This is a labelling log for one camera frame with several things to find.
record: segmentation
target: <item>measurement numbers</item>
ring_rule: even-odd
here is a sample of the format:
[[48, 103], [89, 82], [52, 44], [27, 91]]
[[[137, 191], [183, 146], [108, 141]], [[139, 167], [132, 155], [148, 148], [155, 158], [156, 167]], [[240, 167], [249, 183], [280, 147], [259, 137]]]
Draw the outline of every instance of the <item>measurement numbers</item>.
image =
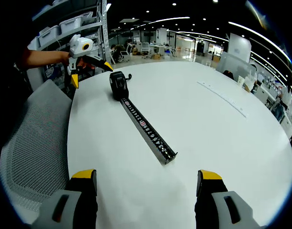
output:
[[127, 99], [123, 98], [122, 101], [133, 115], [134, 119], [142, 127], [143, 131], [150, 138], [150, 140], [155, 144], [160, 153], [168, 160], [175, 157], [175, 153], [168, 147], [163, 139], [160, 138], [159, 134], [154, 130], [154, 128], [148, 123], [148, 121], [140, 114], [136, 107], [130, 103]]

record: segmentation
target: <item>chair backrest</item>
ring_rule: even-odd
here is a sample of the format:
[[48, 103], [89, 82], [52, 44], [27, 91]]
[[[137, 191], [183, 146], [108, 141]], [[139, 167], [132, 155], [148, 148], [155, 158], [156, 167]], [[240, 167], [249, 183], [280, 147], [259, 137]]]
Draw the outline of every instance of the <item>chair backrest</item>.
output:
[[70, 108], [71, 99], [51, 80], [25, 102], [0, 157], [0, 178], [11, 203], [37, 212], [65, 188]]
[[225, 70], [225, 71], [223, 72], [223, 74], [226, 75], [227, 77], [231, 78], [232, 80], [234, 80], [234, 79], [233, 79], [233, 74], [232, 74], [232, 72]]
[[131, 50], [132, 50], [132, 45], [130, 43], [128, 43], [128, 45], [127, 45], [127, 53], [130, 54]]
[[141, 43], [141, 52], [149, 52], [150, 46], [149, 43], [143, 42]]

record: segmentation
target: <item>tape measure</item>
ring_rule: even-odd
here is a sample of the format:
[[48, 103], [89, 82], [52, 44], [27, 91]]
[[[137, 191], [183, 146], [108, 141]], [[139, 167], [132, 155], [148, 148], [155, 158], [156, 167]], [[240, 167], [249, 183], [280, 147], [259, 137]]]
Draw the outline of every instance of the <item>tape measure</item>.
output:
[[130, 80], [131, 78], [131, 74], [129, 74], [129, 78], [125, 78], [124, 74], [120, 71], [111, 73], [110, 84], [113, 91], [113, 96], [117, 101], [121, 102], [157, 159], [161, 163], [167, 164], [175, 158], [177, 153], [174, 153], [164, 139], [157, 133], [147, 119], [130, 101], [127, 80]]

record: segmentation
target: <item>desk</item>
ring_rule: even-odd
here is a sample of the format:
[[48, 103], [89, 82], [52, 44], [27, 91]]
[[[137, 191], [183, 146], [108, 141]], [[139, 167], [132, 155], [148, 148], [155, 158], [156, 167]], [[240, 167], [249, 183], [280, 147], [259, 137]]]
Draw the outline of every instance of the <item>desk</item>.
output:
[[170, 55], [173, 56], [173, 55], [172, 55], [172, 47], [170, 47], [170, 46], [157, 45], [157, 44], [150, 44], [149, 46], [150, 46], [151, 48], [153, 48], [153, 49], [158, 48], [159, 51], [156, 52], [156, 53], [158, 53], [158, 54], [160, 54], [160, 55], [162, 55], [162, 56], [166, 54], [166, 53], [165, 53], [165, 50], [169, 50], [169, 51], [170, 51]]
[[[268, 224], [292, 184], [292, 148], [280, 124], [251, 93], [195, 62], [117, 69], [129, 98], [178, 152], [162, 166], [122, 105], [109, 72], [80, 82], [68, 130], [69, 175], [97, 170], [98, 229], [194, 229], [197, 172], [214, 171]], [[244, 117], [206, 82], [248, 113]]]

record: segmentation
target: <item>black ceiling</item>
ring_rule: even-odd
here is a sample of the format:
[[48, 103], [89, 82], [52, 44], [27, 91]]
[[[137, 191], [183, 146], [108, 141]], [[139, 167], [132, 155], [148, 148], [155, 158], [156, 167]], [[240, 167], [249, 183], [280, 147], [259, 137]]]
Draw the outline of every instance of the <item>black ceiling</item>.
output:
[[[282, 4], [273, 4], [273, 1], [259, 0], [250, 1], [253, 6], [265, 15], [267, 21], [266, 29], [264, 29], [252, 11], [245, 6], [245, 0], [218, 0], [214, 3], [212, 0], [157, 0], [157, 1], [129, 1], [129, 0], [108, 0], [111, 7], [108, 11], [108, 28], [110, 37], [116, 35], [112, 30], [120, 27], [117, 33], [129, 31], [130, 28], [135, 28], [134, 25], [145, 24], [144, 21], [156, 21], [166, 18], [174, 17], [190, 17], [190, 19], [171, 20], [157, 22], [150, 25], [145, 25], [141, 29], [155, 30], [162, 27], [173, 31], [189, 31], [207, 33], [210, 35], [226, 38], [226, 34], [235, 33], [237, 35], [244, 35], [252, 44], [252, 51], [259, 54], [263, 58], [269, 57], [268, 60], [275, 66], [283, 75], [291, 75], [291, 71], [284, 65], [286, 63], [292, 70], [292, 65], [288, 60], [271, 44], [261, 37], [249, 32], [245, 29], [230, 25], [228, 22], [232, 21], [237, 24], [248, 27], [263, 36], [267, 37], [275, 44], [286, 50], [292, 60], [292, 31], [288, 27], [292, 24], [292, 6], [287, 4], [287, 0], [282, 1]], [[120, 23], [122, 19], [139, 19], [133, 23]], [[273, 53], [278, 55], [281, 60], [274, 54], [270, 54], [269, 50], [259, 45], [254, 39]], [[265, 64], [263, 60], [257, 58], [260, 62]]]

